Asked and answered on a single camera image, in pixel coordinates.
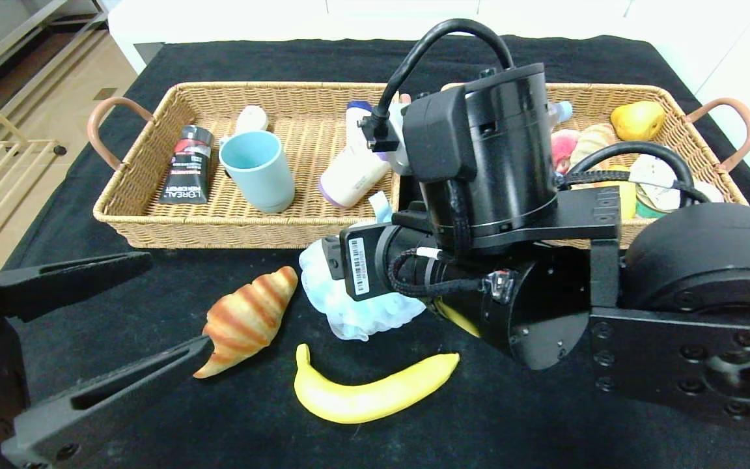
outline leather basket handle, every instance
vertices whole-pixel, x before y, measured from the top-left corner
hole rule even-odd
[[[748,107],[738,99],[717,98],[714,99],[714,101],[711,101],[710,103],[705,104],[699,109],[693,111],[693,113],[686,115],[684,117],[684,120],[685,122],[690,122],[690,124],[693,124],[694,122],[702,118],[703,115],[706,115],[708,111],[721,104],[726,104],[733,107],[733,109],[737,111],[737,114],[742,118],[742,122],[745,123],[745,143],[742,143],[742,146],[736,152],[734,152],[734,154],[729,156],[727,160],[721,162],[718,166],[718,169],[729,172],[734,169],[734,167],[737,166],[740,161],[742,161],[742,158],[745,158],[747,152],[750,151],[750,109],[748,109]]]
[[[86,122],[86,134],[89,136],[89,142],[92,143],[94,151],[98,152],[98,154],[101,158],[104,159],[106,164],[111,166],[115,171],[120,168],[120,160],[118,160],[117,157],[112,152],[110,152],[109,149],[106,148],[106,145],[104,145],[104,142],[102,142],[102,140],[100,139],[98,127],[100,126],[100,121],[104,119],[104,116],[107,115],[112,107],[117,106],[117,104],[122,104],[129,109],[134,110],[137,115],[146,119],[146,121],[148,122],[152,122],[152,120],[155,119],[148,110],[143,109],[140,104],[135,103],[132,99],[129,98],[115,96],[112,98],[104,99],[98,105],[96,105],[91,115],[89,115],[89,121]]]

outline blue cup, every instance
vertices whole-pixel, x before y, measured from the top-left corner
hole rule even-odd
[[[251,205],[267,214],[294,201],[294,177],[279,137],[265,130],[221,140],[219,161]]]

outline white plastic bag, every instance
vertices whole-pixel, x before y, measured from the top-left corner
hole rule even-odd
[[[303,290],[315,309],[325,314],[331,332],[349,341],[368,341],[369,336],[407,324],[424,311],[424,303],[399,293],[355,301],[346,294],[343,280],[331,279],[321,240],[300,253]]]

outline cable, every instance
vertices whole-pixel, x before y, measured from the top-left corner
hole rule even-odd
[[[384,88],[381,100],[378,101],[378,106],[372,110],[372,116],[378,119],[378,125],[381,122],[386,122],[389,119],[389,104],[393,100],[393,96],[398,92],[398,88],[404,84],[404,80],[407,79],[410,72],[413,71],[416,64],[419,63],[421,57],[428,51],[430,46],[438,41],[442,36],[449,35],[449,33],[471,33],[471,35],[485,41],[486,44],[491,46],[494,53],[497,54],[497,59],[504,68],[512,68],[514,61],[511,57],[511,51],[508,50],[508,46],[505,45],[500,36],[497,36],[490,27],[465,18],[455,18],[442,21],[441,23],[433,26],[426,34],[416,42],[416,45],[409,51],[407,57],[404,58],[404,62],[393,72],[393,76],[389,78],[387,82],[387,88]]]
[[[471,250],[471,226],[464,204],[464,193],[461,183],[456,179],[447,179],[450,213],[453,217],[453,252],[456,257],[467,255]]]
[[[569,186],[576,184],[591,184],[591,183],[602,183],[610,181],[630,181],[638,184],[648,184],[657,187],[664,187],[665,189],[681,190],[682,193],[686,193],[688,197],[696,202],[706,203],[710,202],[708,196],[702,191],[697,190],[694,187],[688,187],[687,184],[682,181],[673,181],[673,185],[666,186],[664,184],[648,183],[645,181],[630,180],[630,173],[627,171],[587,171],[586,173],[574,173],[574,175],[566,175],[561,179],[560,187],[562,189],[568,189]]]
[[[653,142],[619,142],[615,143],[615,145],[599,149],[575,164],[574,168],[569,169],[569,172],[566,173],[566,175],[582,173],[608,158],[612,158],[619,154],[628,154],[629,152],[643,152],[643,154],[649,154],[659,158],[659,160],[667,163],[667,166],[670,166],[670,169],[672,169],[673,173],[676,175],[676,179],[682,182],[686,188],[693,189],[693,175],[690,173],[688,164],[685,163],[685,161],[682,160],[682,157],[679,157],[679,155],[672,149]],[[682,191],[682,200],[679,206],[687,207],[688,205],[690,205],[690,197],[688,197],[686,191]]]
[[[482,279],[453,279],[445,280],[444,282],[438,282],[429,285],[417,285],[405,282],[398,278],[398,273],[407,262],[407,259],[419,255],[417,249],[407,249],[402,253],[399,253],[392,261],[389,262],[389,268],[387,269],[387,277],[389,282],[393,286],[394,291],[403,294],[409,298],[435,298],[437,296],[443,296],[443,294],[452,294],[458,291],[481,291],[482,290]],[[453,259],[447,256],[441,250],[436,255],[436,261],[441,261],[447,264],[453,262]]]

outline barcode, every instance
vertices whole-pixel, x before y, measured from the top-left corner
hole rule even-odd
[[[367,253],[363,249],[362,238],[349,240],[349,255],[352,256],[352,280],[355,282],[355,294],[369,293]]]

